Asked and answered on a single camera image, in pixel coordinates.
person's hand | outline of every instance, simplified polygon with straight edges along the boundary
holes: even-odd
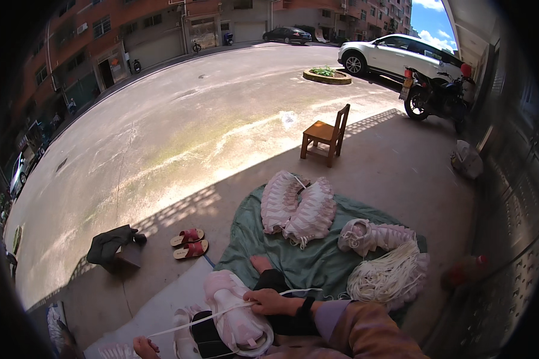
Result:
[[[134,338],[134,351],[142,359],[159,359],[156,353],[159,353],[160,349],[151,339],[144,336]]]
[[[295,311],[303,304],[299,302],[300,298],[282,297],[273,289],[260,289],[259,291],[249,291],[244,294],[244,300],[259,301],[259,304],[252,305],[252,312],[263,315],[295,315]]]

storm drain grate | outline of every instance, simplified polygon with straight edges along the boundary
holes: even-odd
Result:
[[[63,165],[66,164],[66,161],[68,161],[68,158],[66,157],[66,159],[64,161],[62,161],[61,164],[58,165],[58,168],[56,169],[56,173],[58,173],[58,171],[60,170],[60,168],[62,168]]]

white suv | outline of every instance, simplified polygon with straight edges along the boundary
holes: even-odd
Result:
[[[402,34],[391,34],[370,42],[346,42],[339,50],[337,61],[352,75],[376,72],[400,82],[404,80],[404,66],[449,82],[448,77],[437,73],[447,72],[456,79],[461,76],[463,64],[422,39]]]

bicycle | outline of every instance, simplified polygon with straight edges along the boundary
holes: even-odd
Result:
[[[202,46],[194,40],[194,46],[192,47],[192,50],[194,50],[194,52],[197,54],[202,50]]]

purple sleeve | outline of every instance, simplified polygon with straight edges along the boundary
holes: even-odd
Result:
[[[325,302],[317,309],[314,321],[323,339],[329,341],[341,313],[344,312],[345,307],[350,303],[351,300],[331,300]]]

